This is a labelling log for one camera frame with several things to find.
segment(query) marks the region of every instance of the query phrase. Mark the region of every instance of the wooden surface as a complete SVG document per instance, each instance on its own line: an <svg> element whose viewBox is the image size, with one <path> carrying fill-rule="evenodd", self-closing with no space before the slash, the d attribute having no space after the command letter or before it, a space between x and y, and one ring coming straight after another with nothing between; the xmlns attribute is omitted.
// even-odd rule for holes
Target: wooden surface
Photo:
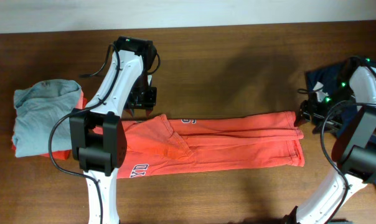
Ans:
<svg viewBox="0 0 376 224"><path fill-rule="evenodd" d="M153 40L162 65L153 114L234 118L297 110L304 72L368 55L376 59L376 21L319 24L98 30L0 35L0 223L87 223L83 179L62 174L48 158L11 151L14 90L54 78L74 79L91 98L108 43L119 35ZM313 126L301 127L304 167L275 167L118 180L123 223L227 223L281 218L304 202L329 170ZM328 136L330 149L333 138ZM78 170L73 160L61 162ZM360 191L337 214L376 223L376 189Z"/></svg>

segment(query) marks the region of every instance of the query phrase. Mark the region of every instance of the red pants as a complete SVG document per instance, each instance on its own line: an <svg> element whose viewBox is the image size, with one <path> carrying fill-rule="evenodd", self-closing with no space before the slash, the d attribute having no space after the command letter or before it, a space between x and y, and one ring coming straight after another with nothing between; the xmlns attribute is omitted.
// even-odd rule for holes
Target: red pants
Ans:
<svg viewBox="0 0 376 224"><path fill-rule="evenodd" d="M123 121L128 142L118 178L282 165L303 166L294 112L195 120Z"/></svg>

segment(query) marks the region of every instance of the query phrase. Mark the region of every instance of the brown tabletop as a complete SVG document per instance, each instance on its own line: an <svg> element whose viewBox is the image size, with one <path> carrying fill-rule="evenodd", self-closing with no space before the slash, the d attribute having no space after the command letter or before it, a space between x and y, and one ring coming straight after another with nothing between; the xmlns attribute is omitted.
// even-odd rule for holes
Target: brown tabletop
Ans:
<svg viewBox="0 0 376 224"><path fill-rule="evenodd" d="M376 60L376 21L181 29L96 30L0 35L0 223L87 223L85 180L62 174L45 157L11 151L14 90L54 78L81 84L89 99L107 45L119 35L153 40L162 65L155 74L153 116L236 118L297 110L306 96L304 72L354 54ZM144 113L137 113L142 118ZM306 165L118 180L122 223L227 223L281 218L304 202L330 169L301 126ZM326 146L334 138L327 137ZM78 170L73 159L62 167ZM376 223L376 189L361 190L337 214Z"/></svg>

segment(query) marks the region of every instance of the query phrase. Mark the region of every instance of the white wall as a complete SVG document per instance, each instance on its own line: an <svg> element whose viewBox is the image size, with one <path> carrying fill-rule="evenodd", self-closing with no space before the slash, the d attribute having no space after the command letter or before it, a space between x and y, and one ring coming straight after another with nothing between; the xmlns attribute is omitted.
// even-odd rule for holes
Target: white wall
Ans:
<svg viewBox="0 0 376 224"><path fill-rule="evenodd" d="M0 33L376 19L376 0L0 0Z"/></svg>

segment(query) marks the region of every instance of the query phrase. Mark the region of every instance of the gray cloth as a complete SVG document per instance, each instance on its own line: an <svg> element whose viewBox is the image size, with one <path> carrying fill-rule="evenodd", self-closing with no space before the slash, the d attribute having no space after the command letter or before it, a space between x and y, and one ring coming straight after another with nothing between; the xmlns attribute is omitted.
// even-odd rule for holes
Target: gray cloth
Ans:
<svg viewBox="0 0 376 224"><path fill-rule="evenodd" d="M80 85L72 80L47 80L26 90L16 90L14 107L17 117L12 136L16 146L15 156L48 153L52 127L76 107L81 92ZM66 119L54 134L52 150L65 151L71 148L69 119Z"/></svg>

